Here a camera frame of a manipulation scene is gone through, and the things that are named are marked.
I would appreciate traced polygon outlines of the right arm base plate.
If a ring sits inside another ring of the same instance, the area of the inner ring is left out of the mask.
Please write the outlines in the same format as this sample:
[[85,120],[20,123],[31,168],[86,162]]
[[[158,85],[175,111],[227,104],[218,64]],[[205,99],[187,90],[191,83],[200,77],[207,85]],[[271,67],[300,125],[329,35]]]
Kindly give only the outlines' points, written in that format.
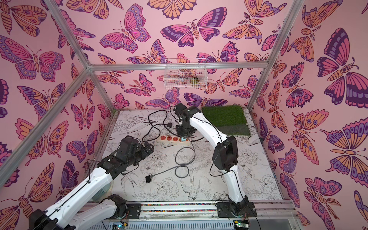
[[216,202],[219,218],[240,218],[240,217],[257,217],[256,208],[253,202],[232,203],[232,202]]

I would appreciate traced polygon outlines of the small black mp3 player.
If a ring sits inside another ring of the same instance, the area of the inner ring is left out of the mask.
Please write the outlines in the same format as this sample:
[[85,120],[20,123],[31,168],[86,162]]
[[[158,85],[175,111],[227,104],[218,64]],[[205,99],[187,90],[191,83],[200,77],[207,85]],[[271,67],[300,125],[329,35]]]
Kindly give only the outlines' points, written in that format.
[[146,176],[146,177],[145,177],[145,180],[146,180],[146,183],[147,183],[147,184],[151,183],[151,181],[152,181],[152,176],[151,176],[151,175]]

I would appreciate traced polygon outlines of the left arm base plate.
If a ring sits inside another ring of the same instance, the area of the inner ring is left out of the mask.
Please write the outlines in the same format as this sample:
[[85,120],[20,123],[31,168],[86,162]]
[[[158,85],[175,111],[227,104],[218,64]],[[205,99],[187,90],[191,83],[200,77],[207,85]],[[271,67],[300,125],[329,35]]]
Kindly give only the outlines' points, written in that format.
[[114,214],[115,219],[139,219],[141,204],[128,203],[118,205]]

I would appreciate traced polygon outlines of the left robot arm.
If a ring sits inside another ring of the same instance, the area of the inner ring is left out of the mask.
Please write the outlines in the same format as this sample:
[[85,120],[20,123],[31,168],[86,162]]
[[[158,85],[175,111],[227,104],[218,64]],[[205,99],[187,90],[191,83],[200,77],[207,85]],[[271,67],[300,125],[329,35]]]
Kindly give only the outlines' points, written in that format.
[[110,195],[93,208],[81,212],[94,195],[131,166],[137,166],[154,152],[154,146],[126,136],[118,148],[103,158],[90,174],[64,198],[46,210],[37,209],[29,217],[30,230],[87,230],[107,219],[124,219],[129,210],[126,200]]

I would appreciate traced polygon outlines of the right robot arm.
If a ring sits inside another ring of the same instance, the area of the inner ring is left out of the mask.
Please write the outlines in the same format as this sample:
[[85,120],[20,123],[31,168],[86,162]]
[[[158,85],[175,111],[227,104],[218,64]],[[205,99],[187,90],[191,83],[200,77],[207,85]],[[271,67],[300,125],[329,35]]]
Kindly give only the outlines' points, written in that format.
[[221,171],[228,188],[230,207],[235,215],[240,215],[248,207],[248,197],[242,189],[238,173],[238,145],[234,136],[227,136],[217,129],[196,106],[186,107],[179,103],[173,111],[180,124],[176,126],[178,135],[185,137],[199,131],[214,148],[213,165]]

